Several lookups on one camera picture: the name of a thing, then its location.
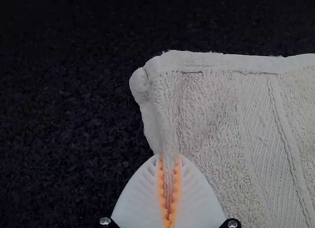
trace white towel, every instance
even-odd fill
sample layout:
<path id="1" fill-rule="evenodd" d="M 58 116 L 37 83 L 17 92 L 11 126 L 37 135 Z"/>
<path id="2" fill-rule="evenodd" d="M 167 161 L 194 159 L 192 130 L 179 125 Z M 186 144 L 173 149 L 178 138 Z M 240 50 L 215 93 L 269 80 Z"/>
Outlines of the white towel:
<path id="1" fill-rule="evenodd" d="M 315 228 L 315 54 L 170 51 L 130 88 L 165 171 L 186 156 L 245 228 Z"/>

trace silver screw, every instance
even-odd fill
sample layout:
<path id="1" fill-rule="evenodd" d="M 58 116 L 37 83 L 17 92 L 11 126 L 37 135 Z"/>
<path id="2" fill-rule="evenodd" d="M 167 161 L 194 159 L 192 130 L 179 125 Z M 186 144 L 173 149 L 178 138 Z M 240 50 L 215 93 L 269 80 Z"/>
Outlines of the silver screw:
<path id="1" fill-rule="evenodd" d="M 103 226 L 108 226 L 110 223 L 112 222 L 111 219 L 109 219 L 108 217 L 102 217 L 100 220 L 99 220 L 99 223 Z"/>
<path id="2" fill-rule="evenodd" d="M 237 221 L 231 220 L 227 223 L 228 228 L 237 228 Z"/>

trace towel fold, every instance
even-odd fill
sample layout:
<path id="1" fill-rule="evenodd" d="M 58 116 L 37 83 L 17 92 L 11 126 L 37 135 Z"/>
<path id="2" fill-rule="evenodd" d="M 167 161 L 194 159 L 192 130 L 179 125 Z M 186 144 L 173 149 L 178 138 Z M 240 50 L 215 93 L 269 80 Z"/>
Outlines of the towel fold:
<path id="1" fill-rule="evenodd" d="M 167 190 L 181 153 L 245 228 L 315 228 L 315 54 L 169 51 L 130 88 Z"/>

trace black carpet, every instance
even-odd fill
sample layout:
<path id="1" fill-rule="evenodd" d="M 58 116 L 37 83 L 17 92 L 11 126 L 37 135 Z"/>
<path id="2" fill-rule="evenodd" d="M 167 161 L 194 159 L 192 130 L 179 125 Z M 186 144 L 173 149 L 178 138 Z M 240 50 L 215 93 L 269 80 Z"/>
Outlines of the black carpet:
<path id="1" fill-rule="evenodd" d="M 152 155 L 132 72 L 170 49 L 314 53 L 314 3 L 0 0 L 0 227 L 94 227 Z"/>

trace towel stitching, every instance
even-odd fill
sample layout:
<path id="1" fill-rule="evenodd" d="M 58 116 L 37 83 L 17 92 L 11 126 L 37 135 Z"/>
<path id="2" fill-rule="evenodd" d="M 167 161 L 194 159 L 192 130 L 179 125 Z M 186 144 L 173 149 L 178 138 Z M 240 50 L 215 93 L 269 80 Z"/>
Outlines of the towel stitching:
<path id="1" fill-rule="evenodd" d="M 293 178 L 293 183 L 297 189 L 297 196 L 299 198 L 299 202 L 300 202 L 300 205 L 302 207 L 302 211 L 303 211 L 303 214 L 305 216 L 305 220 L 306 220 L 306 224 L 308 225 L 308 227 L 310 228 L 311 227 L 311 222 L 310 222 L 310 215 L 308 213 L 308 210 L 306 208 L 306 205 L 305 205 L 305 201 L 301 195 L 301 188 L 299 187 L 299 183 L 297 181 L 297 178 L 296 178 L 296 174 L 295 174 L 295 166 L 294 166 L 294 163 L 293 163 L 293 159 L 292 159 L 292 154 L 291 154 L 291 150 L 290 150 L 290 146 L 288 144 L 288 140 L 284 134 L 284 130 L 282 128 L 282 125 L 280 124 L 280 118 L 279 118 L 279 113 L 277 111 L 277 108 L 276 108 L 276 100 L 275 100 L 275 96 L 273 94 L 273 89 L 272 89 L 272 86 L 271 86 L 271 83 L 270 83 L 270 78 L 267 77 L 267 86 L 268 86 L 268 93 L 269 93 L 269 97 L 270 97 L 270 101 L 272 103 L 272 112 L 275 116 L 275 121 L 276 121 L 276 125 L 277 125 L 277 129 L 279 131 L 279 134 L 281 136 L 281 141 L 283 142 L 284 144 L 284 149 L 285 149 L 285 152 L 287 154 L 287 157 L 288 157 L 288 162 L 289 162 L 289 166 L 290 166 L 290 173 L 291 173 L 291 176 Z"/>

